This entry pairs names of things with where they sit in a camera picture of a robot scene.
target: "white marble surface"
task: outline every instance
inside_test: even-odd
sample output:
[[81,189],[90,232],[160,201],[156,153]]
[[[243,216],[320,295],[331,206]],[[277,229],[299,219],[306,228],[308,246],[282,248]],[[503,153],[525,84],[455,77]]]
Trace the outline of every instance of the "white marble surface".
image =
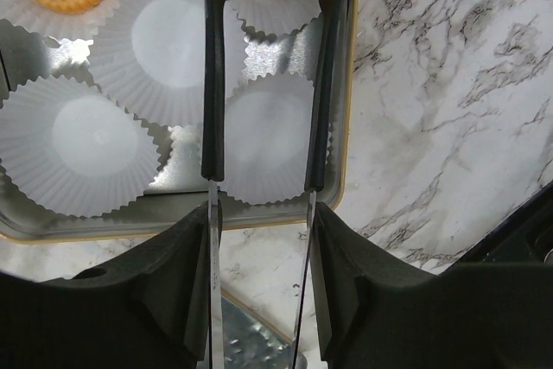
[[[338,214],[405,261],[445,270],[553,180],[553,0],[359,0]],[[224,286],[291,334],[303,226],[225,232]],[[72,276],[140,240],[22,246],[0,267]],[[308,292],[302,349],[324,368]]]

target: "metal tongs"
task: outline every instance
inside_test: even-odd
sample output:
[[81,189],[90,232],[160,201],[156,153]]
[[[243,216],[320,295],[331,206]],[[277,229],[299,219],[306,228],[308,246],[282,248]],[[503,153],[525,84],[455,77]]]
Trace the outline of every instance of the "metal tongs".
[[305,191],[309,192],[307,237],[302,264],[302,282],[296,311],[296,324],[292,338],[289,369],[296,368],[300,334],[302,331],[303,302],[308,278],[311,235],[315,220],[317,192],[325,186],[327,164],[328,129],[330,126],[331,91],[334,83],[334,62],[338,45],[340,13],[345,0],[319,0],[324,18],[321,50],[315,78],[315,94],[311,114],[308,164],[305,177]]
[[226,0],[206,0],[206,79],[204,91],[204,132],[201,175],[209,180],[209,367],[224,369],[223,312],[219,269],[219,232],[222,210],[219,208],[218,181],[225,179],[225,34],[223,9]]

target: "black rubber grip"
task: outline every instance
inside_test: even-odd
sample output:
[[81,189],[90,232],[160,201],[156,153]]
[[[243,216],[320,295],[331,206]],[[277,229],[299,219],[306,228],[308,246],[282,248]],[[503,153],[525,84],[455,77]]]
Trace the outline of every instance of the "black rubber grip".
[[334,83],[334,61],[338,48],[338,27],[344,0],[319,0],[324,26],[315,78],[311,115],[306,192],[320,192],[325,186],[330,105]]
[[201,175],[225,179],[225,0],[206,0],[206,78]]

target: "baking tray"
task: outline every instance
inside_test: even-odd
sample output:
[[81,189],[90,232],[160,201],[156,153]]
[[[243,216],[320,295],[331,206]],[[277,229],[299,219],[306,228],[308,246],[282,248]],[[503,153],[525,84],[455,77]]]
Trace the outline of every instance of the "baking tray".
[[[346,175],[346,151],[353,76],[353,50],[358,0],[349,0],[341,11],[340,44],[333,89],[331,152],[325,190],[319,200],[336,207],[341,200]],[[301,31],[279,37],[248,32],[244,80],[266,73],[291,71],[313,79],[322,32],[321,17]],[[29,34],[0,20],[0,99],[28,80],[47,76],[73,77],[93,85],[88,72],[86,41],[56,41]],[[199,131],[193,126],[178,132],[174,156],[170,131],[147,124],[159,146],[163,169],[144,197],[127,207],[98,218],[67,217],[37,206],[0,171],[0,234],[20,243],[47,243],[82,239],[112,239],[147,236],[172,226],[207,198],[207,183],[200,177],[197,150]],[[250,206],[221,194],[225,229],[284,225],[305,221],[307,195]]]
[[[224,290],[222,294],[225,369],[288,369],[290,339]],[[307,367],[308,361],[300,353],[295,369]],[[208,369],[208,365],[199,363],[197,369]]]

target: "paper cupcake liner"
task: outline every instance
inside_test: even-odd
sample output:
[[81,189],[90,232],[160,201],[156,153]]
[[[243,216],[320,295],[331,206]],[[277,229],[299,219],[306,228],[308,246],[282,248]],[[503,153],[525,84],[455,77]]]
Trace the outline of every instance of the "paper cupcake liner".
[[[245,33],[225,9],[226,90],[242,78]],[[112,99],[151,123],[196,124],[203,119],[204,0],[123,0],[100,28],[90,71]]]
[[225,180],[229,196],[263,205],[303,193],[313,83],[298,74],[250,81],[228,100]]
[[113,15],[119,1],[102,0],[91,10],[68,15],[45,8],[35,0],[0,0],[0,19],[57,40],[90,40],[98,33],[98,27],[104,24],[106,17]]
[[265,34],[289,34],[321,13],[319,0],[229,0],[246,26]]
[[142,195],[158,154],[139,121],[98,89],[65,78],[20,86],[0,110],[0,159],[37,204],[97,216]]

